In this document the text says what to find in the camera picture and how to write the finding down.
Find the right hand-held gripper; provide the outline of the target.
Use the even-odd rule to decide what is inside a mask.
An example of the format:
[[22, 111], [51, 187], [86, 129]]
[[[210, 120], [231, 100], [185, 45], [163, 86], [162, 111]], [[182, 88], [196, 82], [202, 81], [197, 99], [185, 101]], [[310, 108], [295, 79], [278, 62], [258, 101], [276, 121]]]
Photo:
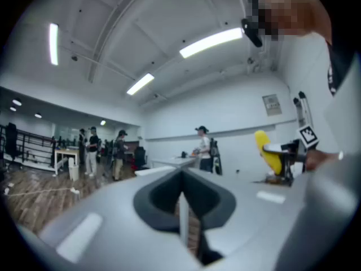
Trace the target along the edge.
[[296, 130], [296, 139], [283, 145], [268, 143], [262, 149], [270, 154], [281, 154], [283, 183], [291, 186], [295, 176], [305, 171], [307, 152], [315, 149], [318, 143], [319, 138], [311, 125], [305, 125]]

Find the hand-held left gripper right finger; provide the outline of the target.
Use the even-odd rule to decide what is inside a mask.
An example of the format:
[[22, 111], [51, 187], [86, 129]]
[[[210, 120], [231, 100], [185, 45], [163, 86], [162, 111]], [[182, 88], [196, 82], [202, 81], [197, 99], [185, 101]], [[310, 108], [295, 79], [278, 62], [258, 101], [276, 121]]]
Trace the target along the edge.
[[183, 168], [182, 193], [200, 222], [198, 264], [224, 262], [266, 229], [268, 235], [286, 235], [307, 182], [303, 174], [291, 187], [280, 187]]

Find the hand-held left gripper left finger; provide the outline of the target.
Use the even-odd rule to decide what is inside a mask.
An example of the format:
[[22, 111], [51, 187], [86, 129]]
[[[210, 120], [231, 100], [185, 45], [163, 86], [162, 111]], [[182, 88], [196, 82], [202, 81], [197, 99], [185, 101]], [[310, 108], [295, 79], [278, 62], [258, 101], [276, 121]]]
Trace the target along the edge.
[[178, 234], [150, 228], [133, 200], [170, 168], [112, 183], [49, 223], [40, 235], [18, 231], [46, 270], [200, 270]]

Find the person's right hand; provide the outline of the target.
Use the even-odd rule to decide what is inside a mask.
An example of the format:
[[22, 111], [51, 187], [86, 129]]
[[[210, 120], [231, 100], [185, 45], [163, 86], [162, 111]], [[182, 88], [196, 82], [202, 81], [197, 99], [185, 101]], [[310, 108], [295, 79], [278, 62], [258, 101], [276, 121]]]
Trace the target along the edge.
[[305, 168], [307, 171], [314, 171], [319, 166], [330, 160], [337, 160], [338, 153], [327, 153], [319, 150], [309, 150], [306, 155]]

